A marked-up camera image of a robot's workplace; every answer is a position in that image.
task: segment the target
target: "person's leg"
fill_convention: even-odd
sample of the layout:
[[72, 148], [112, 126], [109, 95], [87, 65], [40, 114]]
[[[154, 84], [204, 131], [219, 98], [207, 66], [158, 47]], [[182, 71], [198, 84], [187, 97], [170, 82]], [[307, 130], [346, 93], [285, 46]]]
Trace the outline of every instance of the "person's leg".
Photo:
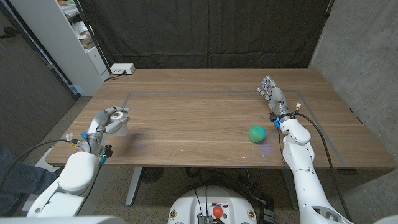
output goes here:
[[0, 217], [11, 216], [13, 206], [18, 202], [20, 193], [10, 192], [8, 190], [0, 191]]
[[[0, 146], [0, 170], [5, 170], [16, 156], [3, 146]], [[29, 166], [18, 161], [11, 169], [1, 190], [14, 193], [40, 195], [57, 178], [54, 172]]]

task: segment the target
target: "table top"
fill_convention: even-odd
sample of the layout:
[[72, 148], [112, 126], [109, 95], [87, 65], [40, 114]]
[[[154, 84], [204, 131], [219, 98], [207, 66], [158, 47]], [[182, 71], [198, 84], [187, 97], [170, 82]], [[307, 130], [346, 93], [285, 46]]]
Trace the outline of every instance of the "table top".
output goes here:
[[[316, 70], [306, 69], [136, 70], [106, 82], [65, 134], [78, 136], [97, 112], [124, 105], [130, 108], [129, 133], [109, 136], [106, 143], [114, 152], [107, 165], [281, 168], [278, 130], [269, 121], [267, 102], [256, 91], [266, 75], [281, 87], [290, 110], [301, 103], [300, 112], [319, 126], [336, 168], [396, 166], [328, 82]], [[297, 119], [311, 133], [314, 166], [328, 168], [315, 128]], [[261, 144], [249, 140], [253, 125], [266, 130]], [[64, 164], [75, 151], [59, 142], [46, 161]]]

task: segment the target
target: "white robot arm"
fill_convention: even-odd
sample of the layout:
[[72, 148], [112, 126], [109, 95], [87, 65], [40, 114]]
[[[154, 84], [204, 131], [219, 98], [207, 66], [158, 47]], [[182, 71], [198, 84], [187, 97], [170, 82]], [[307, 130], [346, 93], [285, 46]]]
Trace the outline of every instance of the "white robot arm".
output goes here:
[[101, 162], [106, 159], [106, 148], [101, 145], [103, 134], [119, 131], [130, 120], [124, 117], [128, 111], [112, 107], [95, 115], [87, 132], [81, 134], [84, 140], [77, 152], [69, 157], [60, 177], [36, 199], [27, 217], [72, 217], [78, 213], [98, 171], [98, 157]]
[[311, 134], [286, 105], [286, 97], [270, 76], [263, 79], [262, 89], [258, 92], [268, 101], [269, 108], [275, 113], [284, 137], [283, 157], [293, 172], [300, 222], [302, 224], [351, 223], [338, 213], [329, 203], [313, 167], [315, 153], [310, 144]]

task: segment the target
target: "power strip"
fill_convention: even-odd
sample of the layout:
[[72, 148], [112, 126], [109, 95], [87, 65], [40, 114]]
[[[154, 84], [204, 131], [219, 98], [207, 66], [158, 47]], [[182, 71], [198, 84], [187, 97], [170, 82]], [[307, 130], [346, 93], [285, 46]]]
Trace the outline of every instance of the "power strip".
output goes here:
[[135, 69], [136, 68], [133, 63], [115, 63], [111, 67], [113, 75], [120, 75], [123, 71], [126, 71], [126, 74], [132, 74]]

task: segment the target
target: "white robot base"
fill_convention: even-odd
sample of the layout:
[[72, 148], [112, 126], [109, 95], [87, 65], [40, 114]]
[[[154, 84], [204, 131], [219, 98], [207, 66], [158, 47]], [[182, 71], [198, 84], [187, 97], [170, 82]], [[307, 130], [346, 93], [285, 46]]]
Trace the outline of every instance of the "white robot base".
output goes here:
[[225, 187], [207, 186], [206, 189], [202, 186], [190, 190], [174, 202], [167, 223], [252, 224], [257, 223], [257, 219], [251, 204], [240, 194]]

